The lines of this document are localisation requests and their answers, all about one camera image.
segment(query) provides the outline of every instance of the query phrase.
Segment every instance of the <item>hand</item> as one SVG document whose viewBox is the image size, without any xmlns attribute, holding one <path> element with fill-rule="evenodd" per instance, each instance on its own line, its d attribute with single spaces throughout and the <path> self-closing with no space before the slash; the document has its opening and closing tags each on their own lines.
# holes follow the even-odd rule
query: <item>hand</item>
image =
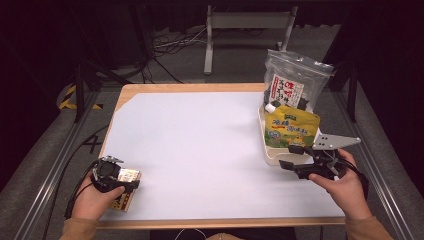
<svg viewBox="0 0 424 240">
<path fill-rule="evenodd" d="M 125 187 L 121 186 L 107 193 L 102 193 L 98 191 L 93 185 L 90 185 L 91 175 L 92 173 L 90 172 L 85 176 L 78 190 L 78 193 L 81 191 L 82 192 L 75 201 L 74 209 L 72 210 L 73 218 L 99 220 L 106 209 L 108 209 L 112 204 L 113 200 L 119 197 L 125 191 Z"/>
<path fill-rule="evenodd" d="M 339 153 L 342 158 L 356 166 L 352 154 L 343 149 L 339 149 Z M 337 181 L 326 179 L 317 174 L 310 174 L 309 179 L 330 193 L 334 202 L 345 213 L 347 219 L 360 220 L 372 217 L 364 197 L 362 184 L 354 171 L 348 168 L 346 174 Z"/>
</svg>

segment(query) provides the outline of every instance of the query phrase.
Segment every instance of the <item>clear plastic bag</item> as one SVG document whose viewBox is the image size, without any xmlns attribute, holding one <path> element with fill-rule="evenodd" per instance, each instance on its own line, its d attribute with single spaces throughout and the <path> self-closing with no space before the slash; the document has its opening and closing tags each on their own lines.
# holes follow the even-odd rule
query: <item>clear plastic bag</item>
<svg viewBox="0 0 424 240">
<path fill-rule="evenodd" d="M 313 112 L 334 69 L 294 52 L 273 50 L 268 50 L 265 66 L 264 106 L 286 105 L 308 112 Z"/>
</svg>

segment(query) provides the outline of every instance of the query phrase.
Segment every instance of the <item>sleeve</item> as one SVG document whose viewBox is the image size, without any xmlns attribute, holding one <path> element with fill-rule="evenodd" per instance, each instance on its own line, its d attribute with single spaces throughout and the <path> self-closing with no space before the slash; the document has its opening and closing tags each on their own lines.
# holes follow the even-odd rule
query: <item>sleeve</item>
<svg viewBox="0 0 424 240">
<path fill-rule="evenodd" d="M 349 240 L 393 239 L 376 217 L 363 220 L 347 220 L 346 231 Z"/>
<path fill-rule="evenodd" d="M 65 221 L 63 226 L 63 235 L 60 240 L 88 240 L 94 239 L 96 236 L 97 221 L 70 218 Z"/>
</svg>

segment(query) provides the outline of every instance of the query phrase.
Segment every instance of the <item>yellow snack package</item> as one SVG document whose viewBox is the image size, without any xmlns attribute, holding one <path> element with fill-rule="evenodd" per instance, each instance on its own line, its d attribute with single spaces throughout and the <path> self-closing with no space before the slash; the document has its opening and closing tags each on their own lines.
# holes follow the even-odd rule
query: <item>yellow snack package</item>
<svg viewBox="0 0 424 240">
<path fill-rule="evenodd" d="M 265 107 L 265 144 L 272 148 L 289 145 L 311 146 L 317 134 L 320 117 L 300 109 L 271 104 Z"/>
</svg>

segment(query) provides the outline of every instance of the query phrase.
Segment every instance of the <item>person's left hand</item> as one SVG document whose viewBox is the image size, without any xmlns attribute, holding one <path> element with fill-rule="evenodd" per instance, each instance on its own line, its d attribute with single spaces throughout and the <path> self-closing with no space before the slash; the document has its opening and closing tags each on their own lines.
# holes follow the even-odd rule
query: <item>person's left hand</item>
<svg viewBox="0 0 424 240">
<path fill-rule="evenodd" d="M 90 176 L 88 173 L 77 192 L 91 184 Z M 99 220 L 106 209 L 112 204 L 118 196 L 125 191 L 125 187 L 117 187 L 107 193 L 98 191 L 93 185 L 84 189 L 75 201 L 74 209 L 72 210 L 72 218 L 82 218 L 89 220 Z"/>
</svg>

